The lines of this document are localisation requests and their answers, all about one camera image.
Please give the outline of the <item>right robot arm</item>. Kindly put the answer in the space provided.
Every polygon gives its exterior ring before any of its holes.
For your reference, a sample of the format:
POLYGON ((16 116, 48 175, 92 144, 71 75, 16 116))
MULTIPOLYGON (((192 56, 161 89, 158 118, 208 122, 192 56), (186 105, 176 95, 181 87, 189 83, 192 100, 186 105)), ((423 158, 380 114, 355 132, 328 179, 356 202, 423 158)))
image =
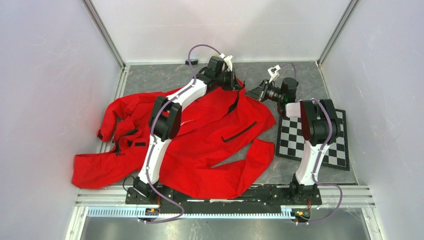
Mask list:
POLYGON ((274 101, 282 117, 300 120, 303 155, 289 184, 288 197, 293 203, 302 204, 318 194, 319 169, 325 153, 339 136, 340 122, 331 99, 296 101, 298 85, 292 77, 284 78, 281 87, 276 87, 270 80, 263 80, 246 95, 259 102, 274 101))

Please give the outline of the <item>red jacket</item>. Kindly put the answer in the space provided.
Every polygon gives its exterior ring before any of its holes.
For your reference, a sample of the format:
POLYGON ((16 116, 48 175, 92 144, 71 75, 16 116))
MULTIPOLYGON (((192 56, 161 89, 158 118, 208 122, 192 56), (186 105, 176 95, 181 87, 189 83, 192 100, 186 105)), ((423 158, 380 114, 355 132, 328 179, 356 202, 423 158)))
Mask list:
MULTIPOLYGON (((77 154, 71 183, 99 189, 140 172, 150 142, 154 102, 175 92, 135 93, 110 103, 97 136, 115 145, 103 153, 77 154)), ((215 89, 183 110, 180 130, 160 167, 163 185, 193 198, 232 199, 268 168, 275 145, 259 136, 276 120, 267 106, 245 92, 215 89)))

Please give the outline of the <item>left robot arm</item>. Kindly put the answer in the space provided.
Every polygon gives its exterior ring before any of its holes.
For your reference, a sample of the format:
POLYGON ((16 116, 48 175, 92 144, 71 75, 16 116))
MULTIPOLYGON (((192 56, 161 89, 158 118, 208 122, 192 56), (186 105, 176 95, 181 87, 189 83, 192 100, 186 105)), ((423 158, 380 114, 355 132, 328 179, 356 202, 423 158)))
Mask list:
POLYGON ((185 86, 173 94, 158 96, 155 99, 148 122, 148 150, 142 169, 133 181, 135 195, 145 204, 151 204, 157 198, 155 185, 159 181, 166 150, 180 131, 182 112, 216 87, 230 91, 242 88, 233 70, 233 56, 222 53, 220 56, 211 57, 207 66, 185 86))

